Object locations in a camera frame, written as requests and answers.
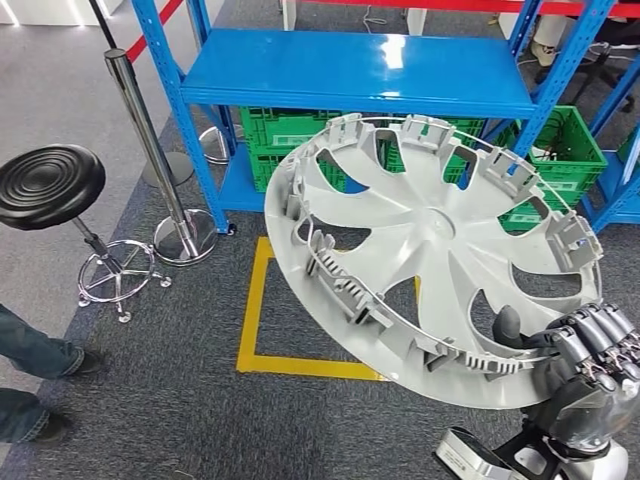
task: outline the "stool seat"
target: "stool seat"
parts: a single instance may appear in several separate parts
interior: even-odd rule
[[[0,222],[42,230],[68,222],[100,196],[106,174],[93,152],[77,145],[49,145],[0,167]]]

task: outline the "black stool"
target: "black stool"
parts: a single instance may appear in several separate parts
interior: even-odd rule
[[[42,230],[68,221],[82,232],[85,242],[94,253],[80,269],[78,288],[81,307],[91,302],[115,303],[118,320],[131,319],[125,311],[122,301],[134,295],[151,278],[160,279],[162,287],[171,285],[171,279],[155,270],[153,249],[134,240],[117,240],[105,245],[95,233],[89,230],[78,215],[91,207],[100,196],[105,183],[104,167],[93,152],[77,145],[49,145],[26,152],[0,167],[0,222],[20,230]],[[116,258],[111,250],[131,248]],[[128,269],[138,253],[143,266]],[[91,283],[85,276],[90,265],[103,267],[107,273]],[[128,285],[123,280],[128,279]],[[102,286],[103,291],[113,283],[112,294],[98,296],[91,293]]]

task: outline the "yellow floor tape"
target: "yellow floor tape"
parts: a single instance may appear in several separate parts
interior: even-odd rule
[[[274,258],[273,250],[266,237],[258,238],[254,257],[254,270],[245,310],[245,322],[240,338],[240,349],[235,368],[238,372],[281,373],[285,375],[309,375],[314,377],[349,378],[355,380],[386,380],[384,377],[362,364],[310,358],[256,355],[256,342],[266,280],[266,266]]]

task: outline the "black shoe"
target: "black shoe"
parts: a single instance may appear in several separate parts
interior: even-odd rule
[[[85,359],[82,360],[82,363],[81,363],[79,367],[78,367],[78,370],[75,370],[70,376],[73,377],[76,375],[90,375],[96,373],[102,368],[102,364],[102,357],[97,353],[85,350]]]
[[[40,443],[45,445],[54,445],[61,441],[66,432],[71,422],[67,418],[58,415],[57,413],[50,413],[47,423],[40,430],[32,442]]]

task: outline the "blue shelf board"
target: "blue shelf board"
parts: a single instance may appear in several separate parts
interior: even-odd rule
[[[264,211],[264,193],[256,191],[245,144],[238,143],[235,155],[229,160],[220,192],[220,204],[223,210]]]
[[[622,175],[624,165],[616,152],[603,152],[607,159],[608,165],[604,172],[598,177],[598,186],[608,202],[615,193],[618,180]],[[640,195],[635,195],[627,200],[620,210],[613,214],[608,223],[640,223]]]
[[[466,117],[536,110],[506,41],[211,29],[181,84],[192,104]]]

